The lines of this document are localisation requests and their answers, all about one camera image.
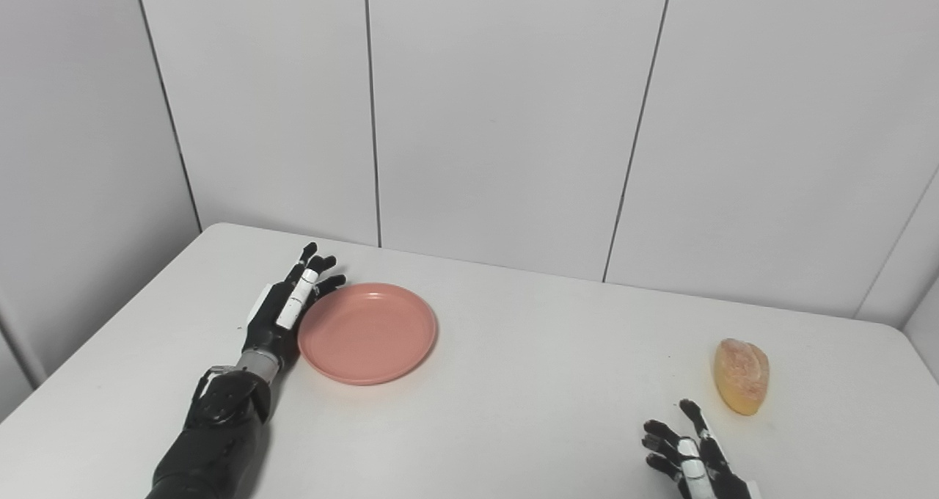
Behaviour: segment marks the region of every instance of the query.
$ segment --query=pink plate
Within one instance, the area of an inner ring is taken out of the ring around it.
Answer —
[[[299,351],[342,383],[374,385],[408,374],[430,352],[436,319],[400,286],[349,285],[319,299],[303,316]]]

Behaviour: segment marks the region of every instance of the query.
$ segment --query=robotic arm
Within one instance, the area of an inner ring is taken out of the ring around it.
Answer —
[[[241,359],[202,376],[179,433],[153,476],[147,499],[232,499],[254,458],[261,426],[271,418],[271,382],[299,356],[296,322],[320,297],[345,284],[345,275],[317,283],[333,256],[303,249],[288,276],[262,293],[248,324]]]
[[[761,499],[755,482],[744,482],[731,472],[701,407],[687,399],[679,406],[694,424],[700,443],[650,420],[643,426],[643,445],[653,451],[646,457],[648,465],[675,481],[684,499]]]

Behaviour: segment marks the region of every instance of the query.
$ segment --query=robotic hand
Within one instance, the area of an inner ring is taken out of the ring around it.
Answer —
[[[345,275],[335,275],[317,283],[336,259],[315,253],[315,242],[308,244],[288,276],[261,293],[238,364],[214,366],[202,376],[147,499],[235,496],[261,426],[271,418],[271,382],[299,356],[296,322],[313,302],[346,282]]]
[[[646,457],[653,469],[670,476],[684,499],[761,499],[755,482],[744,482],[731,472],[724,452],[704,421],[701,407],[691,400],[679,404],[698,432],[695,442],[682,437],[665,424],[650,420],[643,425],[643,445],[651,449]]]

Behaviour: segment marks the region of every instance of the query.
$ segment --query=white table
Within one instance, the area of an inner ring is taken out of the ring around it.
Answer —
[[[306,241],[209,228],[0,425],[0,497],[143,498],[195,382],[238,359]],[[299,362],[252,497],[678,499],[640,438],[648,418],[691,433],[681,398],[766,499],[925,496],[939,468],[939,385],[888,326],[320,242],[351,281],[426,299],[439,341],[385,385]],[[712,382],[726,336],[770,358],[753,418]]]

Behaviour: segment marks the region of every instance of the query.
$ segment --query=black forearm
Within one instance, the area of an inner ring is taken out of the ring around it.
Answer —
[[[147,499],[232,499],[268,418],[269,389],[232,371],[197,389],[186,425],[157,466]]]

